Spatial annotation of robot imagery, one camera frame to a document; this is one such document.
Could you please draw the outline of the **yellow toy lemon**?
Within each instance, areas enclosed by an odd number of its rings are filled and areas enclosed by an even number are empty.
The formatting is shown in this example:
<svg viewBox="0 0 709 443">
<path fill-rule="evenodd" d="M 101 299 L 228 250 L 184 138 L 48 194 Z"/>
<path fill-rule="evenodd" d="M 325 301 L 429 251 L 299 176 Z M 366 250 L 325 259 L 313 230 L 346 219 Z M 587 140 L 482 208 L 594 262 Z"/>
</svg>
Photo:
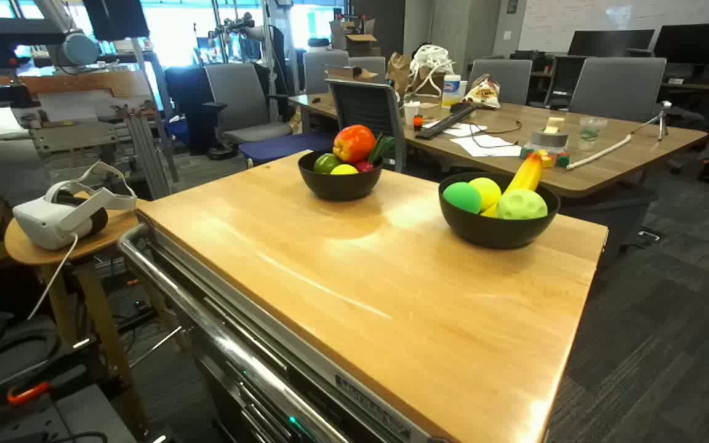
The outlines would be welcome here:
<svg viewBox="0 0 709 443">
<path fill-rule="evenodd" d="M 355 166 L 343 163 L 333 168 L 330 176 L 359 176 L 359 170 Z"/>
</svg>

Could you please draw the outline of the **red toy radish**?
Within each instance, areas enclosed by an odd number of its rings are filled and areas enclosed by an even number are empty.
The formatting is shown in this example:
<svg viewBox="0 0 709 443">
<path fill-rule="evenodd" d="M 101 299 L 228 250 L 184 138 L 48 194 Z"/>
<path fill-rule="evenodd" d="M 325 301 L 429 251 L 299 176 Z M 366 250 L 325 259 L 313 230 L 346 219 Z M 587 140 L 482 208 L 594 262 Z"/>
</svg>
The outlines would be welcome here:
<svg viewBox="0 0 709 443">
<path fill-rule="evenodd" d="M 359 173 L 370 173 L 375 168 L 382 168 L 382 163 L 394 152 L 394 138 L 378 135 L 375 150 L 361 161 L 355 163 Z"/>
</svg>

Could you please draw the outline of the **green toy pear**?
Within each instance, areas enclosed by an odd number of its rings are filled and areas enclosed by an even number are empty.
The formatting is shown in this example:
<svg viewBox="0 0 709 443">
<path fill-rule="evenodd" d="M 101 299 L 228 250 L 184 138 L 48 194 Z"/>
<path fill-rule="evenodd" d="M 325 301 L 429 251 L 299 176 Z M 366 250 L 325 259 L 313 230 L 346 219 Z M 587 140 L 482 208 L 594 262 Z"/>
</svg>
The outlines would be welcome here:
<svg viewBox="0 0 709 443">
<path fill-rule="evenodd" d="M 313 170 L 314 170 L 318 176 L 330 176 L 336 166 L 340 166 L 340 161 L 336 161 L 333 152 L 323 152 L 323 156 L 314 161 Z"/>
</svg>

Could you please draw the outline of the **green toy ball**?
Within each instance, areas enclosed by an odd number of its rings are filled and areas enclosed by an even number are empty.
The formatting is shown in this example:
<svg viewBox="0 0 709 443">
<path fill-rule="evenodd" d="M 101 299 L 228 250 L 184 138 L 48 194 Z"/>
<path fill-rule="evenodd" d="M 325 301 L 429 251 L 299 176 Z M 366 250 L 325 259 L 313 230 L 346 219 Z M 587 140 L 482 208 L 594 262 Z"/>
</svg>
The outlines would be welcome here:
<svg viewBox="0 0 709 443">
<path fill-rule="evenodd" d="M 442 199 L 468 214 L 477 214 L 482 209 L 479 193 L 471 183 L 450 183 L 442 189 Z"/>
</svg>

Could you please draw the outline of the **yellow toy ball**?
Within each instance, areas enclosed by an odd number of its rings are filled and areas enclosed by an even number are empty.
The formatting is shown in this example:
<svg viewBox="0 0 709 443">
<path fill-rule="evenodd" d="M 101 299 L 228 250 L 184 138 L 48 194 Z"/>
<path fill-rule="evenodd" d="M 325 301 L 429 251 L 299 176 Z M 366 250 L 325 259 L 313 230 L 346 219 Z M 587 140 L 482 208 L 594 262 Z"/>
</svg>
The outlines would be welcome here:
<svg viewBox="0 0 709 443">
<path fill-rule="evenodd" d="M 479 194 L 479 202 L 482 202 L 482 209 L 494 209 L 499 197 L 503 197 L 503 188 L 490 181 L 490 178 L 474 178 L 473 181 L 473 188 L 477 189 Z"/>
</svg>

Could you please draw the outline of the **light green toy cabbage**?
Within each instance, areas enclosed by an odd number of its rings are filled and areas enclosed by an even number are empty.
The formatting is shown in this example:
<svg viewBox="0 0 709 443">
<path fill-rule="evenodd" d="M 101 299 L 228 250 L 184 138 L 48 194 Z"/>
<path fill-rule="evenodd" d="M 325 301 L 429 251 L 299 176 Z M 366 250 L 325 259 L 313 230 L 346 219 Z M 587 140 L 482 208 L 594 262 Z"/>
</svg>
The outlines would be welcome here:
<svg viewBox="0 0 709 443">
<path fill-rule="evenodd" d="M 499 219 L 542 219 L 548 214 L 544 197 L 533 189 L 505 193 L 498 202 Z"/>
</svg>

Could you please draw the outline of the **yellow toy banana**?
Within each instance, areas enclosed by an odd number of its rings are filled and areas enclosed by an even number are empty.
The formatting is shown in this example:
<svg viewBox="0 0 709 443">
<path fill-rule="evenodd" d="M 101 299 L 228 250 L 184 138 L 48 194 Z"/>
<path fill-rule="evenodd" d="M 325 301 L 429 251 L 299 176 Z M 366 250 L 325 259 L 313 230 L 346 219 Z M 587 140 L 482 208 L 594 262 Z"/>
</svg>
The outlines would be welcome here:
<svg viewBox="0 0 709 443">
<path fill-rule="evenodd" d="M 514 173 L 514 178 L 509 181 L 505 193 L 511 193 L 511 189 L 533 189 L 537 193 L 538 181 L 542 181 L 547 168 L 548 168 L 548 158 L 544 152 L 527 156 L 523 163 L 520 166 L 520 170 Z M 484 216 L 498 216 L 498 208 L 484 209 Z"/>
</svg>

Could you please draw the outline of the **black bowl left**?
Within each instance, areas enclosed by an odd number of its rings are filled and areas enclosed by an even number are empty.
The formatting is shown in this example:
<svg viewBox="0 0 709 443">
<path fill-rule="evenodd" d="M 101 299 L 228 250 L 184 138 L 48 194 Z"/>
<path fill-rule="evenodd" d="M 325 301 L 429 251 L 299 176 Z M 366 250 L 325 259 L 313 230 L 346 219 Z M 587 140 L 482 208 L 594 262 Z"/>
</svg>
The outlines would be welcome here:
<svg viewBox="0 0 709 443">
<path fill-rule="evenodd" d="M 370 173 L 359 173 L 359 176 L 318 176 L 313 170 L 314 161 L 323 152 L 306 152 L 297 161 L 297 170 L 303 183 L 308 184 L 308 189 L 319 197 L 319 199 L 330 199 L 330 202 L 351 202 L 351 199 L 361 199 L 366 197 L 375 184 L 378 183 L 382 168 L 375 168 Z"/>
</svg>

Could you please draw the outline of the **black bowl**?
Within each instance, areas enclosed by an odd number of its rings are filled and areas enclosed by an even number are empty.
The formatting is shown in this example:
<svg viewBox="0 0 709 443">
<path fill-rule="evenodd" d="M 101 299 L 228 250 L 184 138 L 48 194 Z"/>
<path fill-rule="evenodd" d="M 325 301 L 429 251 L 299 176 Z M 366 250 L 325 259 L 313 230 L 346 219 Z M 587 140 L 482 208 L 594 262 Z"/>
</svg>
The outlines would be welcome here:
<svg viewBox="0 0 709 443">
<path fill-rule="evenodd" d="M 458 176 L 445 178 L 439 184 L 439 202 L 441 202 L 442 219 L 453 230 L 453 235 L 468 245 L 484 247 L 484 250 L 522 250 L 532 245 L 552 224 L 552 219 L 557 216 L 562 208 L 558 197 L 544 188 L 537 188 L 537 193 L 548 205 L 548 214 L 542 219 L 498 219 L 498 216 L 484 216 L 484 209 L 479 209 L 477 214 L 468 214 L 458 208 L 450 208 L 442 199 L 442 189 L 450 183 L 473 184 L 474 178 L 488 178 L 488 176 L 458 173 Z"/>
<path fill-rule="evenodd" d="M 330 202 L 351 202 L 351 199 L 361 199 L 366 197 L 375 184 L 378 183 L 382 168 L 375 168 L 370 173 L 359 173 L 359 176 L 318 176 L 313 170 L 314 161 L 323 152 L 306 152 L 297 161 L 297 170 L 303 183 L 308 184 L 308 189 L 319 197 L 319 199 L 330 199 Z"/>
</svg>

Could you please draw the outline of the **black mesh chair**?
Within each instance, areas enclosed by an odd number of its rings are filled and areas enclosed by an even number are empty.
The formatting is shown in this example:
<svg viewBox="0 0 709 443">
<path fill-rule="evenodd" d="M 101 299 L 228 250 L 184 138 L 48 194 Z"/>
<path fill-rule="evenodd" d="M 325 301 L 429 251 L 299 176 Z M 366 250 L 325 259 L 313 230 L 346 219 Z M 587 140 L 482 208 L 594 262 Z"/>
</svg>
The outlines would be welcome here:
<svg viewBox="0 0 709 443">
<path fill-rule="evenodd" d="M 388 135 L 394 140 L 391 163 L 397 170 L 404 170 L 405 138 L 394 88 L 388 83 L 351 79 L 330 79 L 328 87 L 335 102 L 336 123 L 363 123 L 377 135 Z"/>
</svg>

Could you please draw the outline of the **wooden office table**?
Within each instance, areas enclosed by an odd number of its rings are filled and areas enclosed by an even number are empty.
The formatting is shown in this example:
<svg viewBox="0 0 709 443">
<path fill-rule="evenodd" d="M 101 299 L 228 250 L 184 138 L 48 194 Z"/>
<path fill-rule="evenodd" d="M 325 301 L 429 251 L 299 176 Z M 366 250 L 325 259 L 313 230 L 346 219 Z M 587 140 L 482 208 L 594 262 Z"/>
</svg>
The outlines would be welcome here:
<svg viewBox="0 0 709 443">
<path fill-rule="evenodd" d="M 405 128 L 404 138 L 411 150 L 498 176 L 511 176 L 523 156 L 542 150 L 548 158 L 542 183 L 570 199 L 601 193 L 706 140 L 704 131 L 674 128 L 665 119 L 635 123 L 514 103 L 503 103 L 498 111 L 477 108 L 461 123 L 516 143 L 522 152 L 516 158 L 471 158 L 445 138 L 445 131 L 421 140 L 413 128 Z"/>
</svg>

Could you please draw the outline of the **black bowl right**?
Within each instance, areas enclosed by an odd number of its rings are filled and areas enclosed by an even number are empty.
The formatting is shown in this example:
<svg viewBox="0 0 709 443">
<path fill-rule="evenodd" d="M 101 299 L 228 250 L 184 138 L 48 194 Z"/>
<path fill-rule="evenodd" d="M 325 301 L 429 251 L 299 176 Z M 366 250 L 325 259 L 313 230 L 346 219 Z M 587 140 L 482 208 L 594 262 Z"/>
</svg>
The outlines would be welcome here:
<svg viewBox="0 0 709 443">
<path fill-rule="evenodd" d="M 562 208 L 558 197 L 544 188 L 537 188 L 537 193 L 548 205 L 548 214 L 542 219 L 498 219 L 498 216 L 484 216 L 484 209 L 479 209 L 477 214 L 468 214 L 458 208 L 450 208 L 442 199 L 442 189 L 450 183 L 473 184 L 474 178 L 488 178 L 488 176 L 458 173 L 458 176 L 445 178 L 439 184 L 439 202 L 441 202 L 442 219 L 453 230 L 453 235 L 468 245 L 484 247 L 484 250 L 522 250 L 532 245 L 552 224 L 552 219 L 557 216 Z"/>
</svg>

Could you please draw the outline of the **white paper sheets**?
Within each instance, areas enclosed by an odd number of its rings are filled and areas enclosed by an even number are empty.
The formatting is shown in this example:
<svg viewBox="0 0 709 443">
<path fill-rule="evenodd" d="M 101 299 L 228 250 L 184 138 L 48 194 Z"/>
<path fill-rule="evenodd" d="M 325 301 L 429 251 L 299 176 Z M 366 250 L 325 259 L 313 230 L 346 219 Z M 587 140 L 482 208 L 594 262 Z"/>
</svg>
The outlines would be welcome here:
<svg viewBox="0 0 709 443">
<path fill-rule="evenodd" d="M 445 138 L 463 147 L 471 158 L 516 158 L 522 147 L 498 135 L 488 135 L 471 123 L 456 123 L 445 131 Z"/>
</svg>

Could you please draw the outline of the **black keyboard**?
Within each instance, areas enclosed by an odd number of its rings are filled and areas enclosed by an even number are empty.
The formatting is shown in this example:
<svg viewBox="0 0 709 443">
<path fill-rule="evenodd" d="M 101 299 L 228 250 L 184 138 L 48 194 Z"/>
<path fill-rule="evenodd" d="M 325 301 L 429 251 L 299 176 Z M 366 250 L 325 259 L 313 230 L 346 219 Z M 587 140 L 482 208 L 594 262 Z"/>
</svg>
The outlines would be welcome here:
<svg viewBox="0 0 709 443">
<path fill-rule="evenodd" d="M 442 131 L 453 128 L 458 120 L 468 119 L 477 108 L 479 106 L 473 102 L 456 103 L 456 106 L 450 106 L 450 114 L 445 119 L 430 123 L 429 128 L 415 131 L 415 138 L 430 140 L 430 138 L 441 135 Z"/>
</svg>

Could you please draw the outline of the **grey office chair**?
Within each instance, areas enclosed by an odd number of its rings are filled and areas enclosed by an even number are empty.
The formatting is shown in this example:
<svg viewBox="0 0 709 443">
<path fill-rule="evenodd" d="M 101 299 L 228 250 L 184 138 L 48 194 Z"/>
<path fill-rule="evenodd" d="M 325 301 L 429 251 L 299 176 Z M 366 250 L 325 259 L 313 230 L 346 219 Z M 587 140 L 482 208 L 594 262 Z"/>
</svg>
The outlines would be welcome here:
<svg viewBox="0 0 709 443">
<path fill-rule="evenodd" d="M 254 65 L 206 65 L 205 74 L 216 106 L 213 138 L 221 146 L 237 147 L 290 134 L 287 123 L 270 117 Z"/>
</svg>

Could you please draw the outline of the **white VR headset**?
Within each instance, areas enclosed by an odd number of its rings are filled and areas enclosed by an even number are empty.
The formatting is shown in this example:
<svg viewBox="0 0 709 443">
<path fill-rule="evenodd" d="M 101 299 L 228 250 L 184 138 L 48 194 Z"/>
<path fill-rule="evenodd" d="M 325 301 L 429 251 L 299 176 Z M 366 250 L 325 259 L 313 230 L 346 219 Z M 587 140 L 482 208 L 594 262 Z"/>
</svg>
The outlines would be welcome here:
<svg viewBox="0 0 709 443">
<path fill-rule="evenodd" d="M 112 176 L 123 189 L 90 188 L 89 181 L 93 173 Z M 79 178 L 59 181 L 42 197 L 16 205 L 13 216 L 34 247 L 59 251 L 98 235 L 109 224 L 110 209 L 130 211 L 136 202 L 137 194 L 125 176 L 96 161 Z"/>
</svg>

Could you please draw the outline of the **round wooden stool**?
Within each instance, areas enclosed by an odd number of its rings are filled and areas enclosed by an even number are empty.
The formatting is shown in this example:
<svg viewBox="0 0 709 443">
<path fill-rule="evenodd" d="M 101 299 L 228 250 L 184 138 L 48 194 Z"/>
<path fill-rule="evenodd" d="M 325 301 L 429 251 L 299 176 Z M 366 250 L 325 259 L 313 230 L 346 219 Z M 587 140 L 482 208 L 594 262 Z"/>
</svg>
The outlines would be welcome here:
<svg viewBox="0 0 709 443">
<path fill-rule="evenodd" d="M 120 333 L 110 302 L 93 267 L 93 256 L 112 250 L 133 227 L 133 211 L 110 211 L 101 235 L 79 242 L 73 250 L 43 251 L 26 240 L 16 222 L 10 222 L 5 230 L 5 251 L 14 264 L 31 269 L 36 282 L 47 289 L 51 317 L 64 344 L 73 344 L 82 338 L 66 278 L 79 286 L 82 310 L 98 339 L 98 357 L 103 360 L 105 376 L 115 384 L 115 406 L 125 427 L 141 435 L 147 428 L 147 419 L 133 384 L 130 362 L 120 347 Z"/>
</svg>

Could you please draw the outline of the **grey chair right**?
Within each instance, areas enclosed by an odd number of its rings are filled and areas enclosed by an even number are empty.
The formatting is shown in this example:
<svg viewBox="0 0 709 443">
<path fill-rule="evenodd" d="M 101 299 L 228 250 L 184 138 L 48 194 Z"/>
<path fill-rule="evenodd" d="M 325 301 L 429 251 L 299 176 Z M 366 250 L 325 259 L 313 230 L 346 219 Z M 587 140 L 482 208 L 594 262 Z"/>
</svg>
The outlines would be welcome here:
<svg viewBox="0 0 709 443">
<path fill-rule="evenodd" d="M 648 120 L 659 111 L 665 71 L 663 58 L 587 58 L 569 108 L 601 119 Z"/>
</svg>

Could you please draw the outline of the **orange clamp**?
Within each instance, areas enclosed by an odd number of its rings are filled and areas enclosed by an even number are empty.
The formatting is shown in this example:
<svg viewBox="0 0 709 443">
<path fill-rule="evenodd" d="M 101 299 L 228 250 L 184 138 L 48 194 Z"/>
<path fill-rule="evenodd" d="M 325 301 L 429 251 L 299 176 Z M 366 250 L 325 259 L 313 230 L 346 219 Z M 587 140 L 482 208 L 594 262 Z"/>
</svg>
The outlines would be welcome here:
<svg viewBox="0 0 709 443">
<path fill-rule="evenodd" d="M 19 390 L 19 391 L 16 391 L 16 390 L 10 390 L 10 391 L 5 395 L 5 401 L 8 401 L 8 406 L 25 406 L 25 405 L 40 398 L 42 395 L 47 395 L 48 390 L 51 390 L 48 381 L 40 381 L 40 384 L 26 386 L 26 390 Z"/>
</svg>

